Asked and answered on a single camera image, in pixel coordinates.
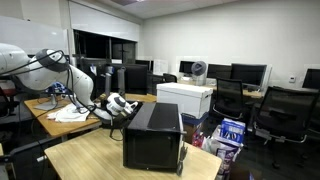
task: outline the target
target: robotic arm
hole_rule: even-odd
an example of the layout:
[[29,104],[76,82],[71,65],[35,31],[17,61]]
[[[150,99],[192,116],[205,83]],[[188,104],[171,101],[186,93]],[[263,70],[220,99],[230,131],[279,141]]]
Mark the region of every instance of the robotic arm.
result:
[[76,67],[69,65],[62,51],[43,49],[32,59],[19,47],[0,43],[0,76],[11,75],[13,82],[26,92],[41,92],[53,82],[59,81],[71,89],[80,102],[93,112],[103,124],[112,121],[120,113],[131,114],[138,105],[127,103],[119,94],[108,97],[106,110],[99,109],[91,101],[92,79]]

